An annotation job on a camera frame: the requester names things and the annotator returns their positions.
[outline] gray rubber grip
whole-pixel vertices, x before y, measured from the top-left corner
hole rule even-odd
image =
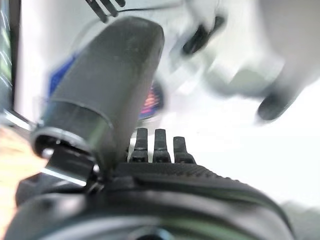
[[[96,156],[100,168],[123,159],[158,67],[162,27],[117,20],[80,54],[52,95],[31,144],[40,155],[52,136]]]

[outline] wooden surface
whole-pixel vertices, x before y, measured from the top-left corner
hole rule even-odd
[[[18,182],[44,167],[28,142],[14,132],[0,128],[0,239],[16,211],[15,193]]]

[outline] blue object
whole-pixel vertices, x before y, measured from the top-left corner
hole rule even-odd
[[[54,71],[49,79],[49,90],[48,90],[48,96],[51,97],[51,95],[56,90],[57,86],[61,82],[62,78],[65,76],[69,68],[72,66],[72,64],[77,59],[77,55],[73,55],[70,59],[68,59],[67,62],[65,62],[62,66],[60,66],[56,71]]]

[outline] black claw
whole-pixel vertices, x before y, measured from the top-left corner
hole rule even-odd
[[[105,8],[110,12],[113,17],[118,16],[118,11],[115,6],[109,0],[100,0]]]
[[[96,2],[96,0],[85,0],[91,9],[95,12],[95,14],[100,18],[100,20],[103,23],[108,22],[108,16],[104,13],[104,11],[101,9],[99,4]]]
[[[139,128],[136,132],[136,142],[134,151],[130,156],[131,163],[147,163],[148,162],[148,130]]]
[[[176,136],[173,138],[174,163],[176,164],[196,164],[194,157],[187,152],[184,137]]]
[[[156,129],[154,135],[153,163],[171,163],[167,149],[166,130]]]
[[[115,0],[117,4],[119,4],[120,7],[124,7],[126,5],[125,0]]]

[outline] robotic hand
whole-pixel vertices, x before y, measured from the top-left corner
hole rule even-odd
[[[258,190],[198,166],[166,132],[128,146],[164,46],[161,26],[109,25],[80,54],[31,134],[48,163],[20,182],[5,240],[293,240],[286,215]]]

